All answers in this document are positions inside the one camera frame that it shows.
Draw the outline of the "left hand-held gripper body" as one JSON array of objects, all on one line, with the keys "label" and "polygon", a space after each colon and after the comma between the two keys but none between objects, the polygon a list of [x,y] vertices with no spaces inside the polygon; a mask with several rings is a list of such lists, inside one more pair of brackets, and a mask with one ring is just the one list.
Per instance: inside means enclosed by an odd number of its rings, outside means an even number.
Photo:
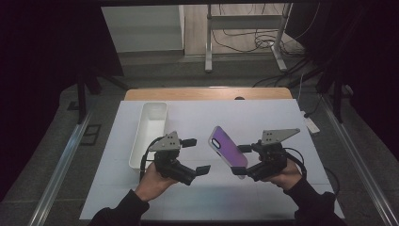
[{"label": "left hand-held gripper body", "polygon": [[195,179],[196,172],[180,163],[177,157],[182,148],[178,133],[173,131],[163,137],[157,138],[149,146],[149,151],[154,153],[153,162],[157,171],[165,178],[170,178],[190,186]]}]

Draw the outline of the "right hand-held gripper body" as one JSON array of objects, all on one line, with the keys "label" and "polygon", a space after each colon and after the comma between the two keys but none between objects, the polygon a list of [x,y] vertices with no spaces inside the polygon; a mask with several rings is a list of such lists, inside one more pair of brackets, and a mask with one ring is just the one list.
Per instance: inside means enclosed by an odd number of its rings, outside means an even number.
[{"label": "right hand-held gripper body", "polygon": [[258,164],[247,169],[247,176],[257,182],[275,175],[287,167],[288,159],[301,165],[301,162],[288,153],[281,144],[282,141],[299,132],[299,128],[263,130],[262,138],[250,145],[250,149],[257,153],[261,160]]}]

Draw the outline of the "iridescent purple phone case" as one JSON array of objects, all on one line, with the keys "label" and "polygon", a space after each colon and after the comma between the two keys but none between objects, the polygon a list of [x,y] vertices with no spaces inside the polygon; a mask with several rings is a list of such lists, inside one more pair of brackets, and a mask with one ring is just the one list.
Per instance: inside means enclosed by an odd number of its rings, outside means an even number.
[{"label": "iridescent purple phone case", "polygon": [[247,167],[247,158],[221,126],[217,125],[213,129],[208,144],[224,163],[226,172],[231,173],[231,169],[235,167]]}]

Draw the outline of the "white plastic storage bin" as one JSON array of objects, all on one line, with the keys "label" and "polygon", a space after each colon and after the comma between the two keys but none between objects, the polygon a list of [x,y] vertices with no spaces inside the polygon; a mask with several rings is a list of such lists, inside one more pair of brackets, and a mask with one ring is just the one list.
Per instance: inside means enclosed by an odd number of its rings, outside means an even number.
[{"label": "white plastic storage bin", "polygon": [[151,142],[164,135],[167,114],[168,105],[166,103],[145,103],[142,106],[129,159],[129,166],[133,170],[140,169],[142,156]]}]

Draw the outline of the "person's right hand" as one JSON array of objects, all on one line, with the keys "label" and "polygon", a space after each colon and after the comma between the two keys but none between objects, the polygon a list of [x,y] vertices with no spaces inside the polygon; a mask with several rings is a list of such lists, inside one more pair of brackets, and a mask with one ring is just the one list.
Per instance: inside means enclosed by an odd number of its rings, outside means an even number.
[{"label": "person's right hand", "polygon": [[283,190],[291,189],[300,179],[302,175],[294,161],[288,159],[287,166],[279,173],[263,179],[263,182],[270,182]]}]

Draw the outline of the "person's left hand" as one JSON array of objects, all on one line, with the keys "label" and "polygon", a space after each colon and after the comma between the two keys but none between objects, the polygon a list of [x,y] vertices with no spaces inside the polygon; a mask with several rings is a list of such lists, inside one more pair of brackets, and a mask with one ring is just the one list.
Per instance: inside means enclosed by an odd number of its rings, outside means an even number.
[{"label": "person's left hand", "polygon": [[154,163],[151,163],[135,189],[135,194],[144,202],[149,202],[163,194],[170,186],[175,185],[176,180],[164,178]]}]

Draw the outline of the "white table cover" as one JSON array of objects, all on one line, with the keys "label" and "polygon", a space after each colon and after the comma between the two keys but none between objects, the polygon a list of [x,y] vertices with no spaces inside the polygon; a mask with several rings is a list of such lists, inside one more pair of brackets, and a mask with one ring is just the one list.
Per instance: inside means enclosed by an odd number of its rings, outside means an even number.
[{"label": "white table cover", "polygon": [[[81,213],[83,219],[93,218],[105,207],[116,207],[127,192],[136,187],[139,173],[132,168],[130,156],[143,105],[141,101],[120,103]],[[208,165],[211,169],[191,185],[178,183],[151,201],[144,219],[167,222],[293,218],[296,205],[280,188],[250,178],[240,179],[231,173],[208,144],[216,126],[221,126],[236,144],[254,143],[265,130],[298,129],[298,134],[283,141],[283,146],[294,149],[295,156],[304,159],[308,181],[317,192],[331,189],[294,99],[170,101],[165,130],[198,142],[181,150],[180,161],[189,168]]]}]

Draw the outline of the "wooden table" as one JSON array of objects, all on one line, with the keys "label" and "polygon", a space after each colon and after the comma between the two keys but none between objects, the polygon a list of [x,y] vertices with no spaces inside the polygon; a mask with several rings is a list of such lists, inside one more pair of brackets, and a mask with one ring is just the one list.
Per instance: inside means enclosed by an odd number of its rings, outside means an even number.
[{"label": "wooden table", "polygon": [[129,89],[125,101],[202,101],[202,100],[292,99],[287,88],[171,88]]}]

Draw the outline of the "white power strip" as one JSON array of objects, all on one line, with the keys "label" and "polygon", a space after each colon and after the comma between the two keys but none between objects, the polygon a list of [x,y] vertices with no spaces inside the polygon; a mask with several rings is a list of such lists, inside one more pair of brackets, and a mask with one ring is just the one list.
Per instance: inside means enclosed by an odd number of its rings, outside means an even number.
[{"label": "white power strip", "polygon": [[318,128],[318,126],[313,122],[313,120],[307,115],[307,113],[305,111],[301,112],[302,116],[303,116],[303,121],[305,123],[305,125],[307,126],[309,132],[311,135],[316,135],[320,132],[320,129]]}]

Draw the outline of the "black stand leg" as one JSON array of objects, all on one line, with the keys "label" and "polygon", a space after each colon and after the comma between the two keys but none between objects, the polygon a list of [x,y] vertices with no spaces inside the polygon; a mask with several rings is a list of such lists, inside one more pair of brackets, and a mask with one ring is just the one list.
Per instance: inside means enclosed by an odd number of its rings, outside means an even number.
[{"label": "black stand leg", "polygon": [[324,72],[316,84],[316,90],[321,94],[325,94],[330,88],[333,88],[332,112],[338,122],[343,122],[341,114],[342,87],[343,77],[340,72]]},{"label": "black stand leg", "polygon": [[77,80],[76,85],[78,93],[78,112],[79,112],[79,117],[77,121],[78,124],[81,124],[86,115],[88,114],[86,89],[88,89],[88,91],[94,95],[99,95],[102,91],[102,87],[98,81],[99,77],[109,81],[110,83],[114,84],[115,86],[123,90],[130,89],[130,87],[127,84],[119,81],[114,76],[101,72],[96,68],[89,68],[88,70],[81,71],[80,73],[78,73],[76,76]]}]

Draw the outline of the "white cabinet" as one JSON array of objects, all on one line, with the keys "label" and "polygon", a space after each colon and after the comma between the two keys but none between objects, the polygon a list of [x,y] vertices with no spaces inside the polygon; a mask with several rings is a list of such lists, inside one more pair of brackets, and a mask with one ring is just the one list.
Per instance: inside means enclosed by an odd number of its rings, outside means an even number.
[{"label": "white cabinet", "polygon": [[118,53],[181,51],[182,6],[102,7]]}]

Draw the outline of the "black curtain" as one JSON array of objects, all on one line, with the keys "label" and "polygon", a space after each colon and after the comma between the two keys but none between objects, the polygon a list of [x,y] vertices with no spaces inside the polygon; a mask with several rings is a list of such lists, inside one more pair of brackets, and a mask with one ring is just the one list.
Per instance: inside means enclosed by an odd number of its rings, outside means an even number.
[{"label": "black curtain", "polygon": [[75,0],[0,0],[0,201],[36,151],[60,93],[122,76],[102,7]]},{"label": "black curtain", "polygon": [[399,0],[298,0],[286,34],[327,66],[317,90],[349,86],[352,106],[399,155]]}]

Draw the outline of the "aluminium floor rail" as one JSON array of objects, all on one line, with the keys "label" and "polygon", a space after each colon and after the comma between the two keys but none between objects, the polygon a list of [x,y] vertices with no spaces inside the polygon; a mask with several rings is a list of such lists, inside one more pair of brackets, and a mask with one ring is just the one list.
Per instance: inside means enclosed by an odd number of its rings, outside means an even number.
[{"label": "aluminium floor rail", "polygon": [[92,117],[93,111],[89,110],[87,115],[74,127],[72,135],[70,136],[65,149],[60,156],[56,168],[44,189],[42,196],[36,206],[35,211],[27,226],[44,226],[46,219],[51,211],[51,208],[55,202],[56,196],[65,176],[72,163],[76,150],[80,144],[80,141],[85,133],[88,123]]},{"label": "aluminium floor rail", "polygon": [[332,103],[326,97],[321,98],[323,108],[327,112],[329,120],[334,130],[340,138],[344,148],[351,160],[360,180],[365,186],[378,214],[383,220],[385,226],[399,226],[399,217],[394,213],[388,198],[384,194],[377,180],[368,169],[364,159],[359,153],[359,149],[355,145],[353,139],[349,136],[345,126],[339,122],[333,113]]}]

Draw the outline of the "grey metal stand frame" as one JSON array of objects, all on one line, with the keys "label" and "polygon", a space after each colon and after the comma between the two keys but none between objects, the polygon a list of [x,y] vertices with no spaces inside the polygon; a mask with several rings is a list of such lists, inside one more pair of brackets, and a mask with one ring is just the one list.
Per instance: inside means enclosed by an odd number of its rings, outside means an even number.
[{"label": "grey metal stand frame", "polygon": [[271,41],[271,52],[281,72],[286,72],[287,67],[282,58],[280,44],[286,27],[292,4],[286,3],[281,15],[213,15],[211,6],[207,6],[207,37],[205,51],[205,71],[210,72],[212,66],[212,35],[214,30],[223,29],[277,29],[278,33],[274,41]]}]

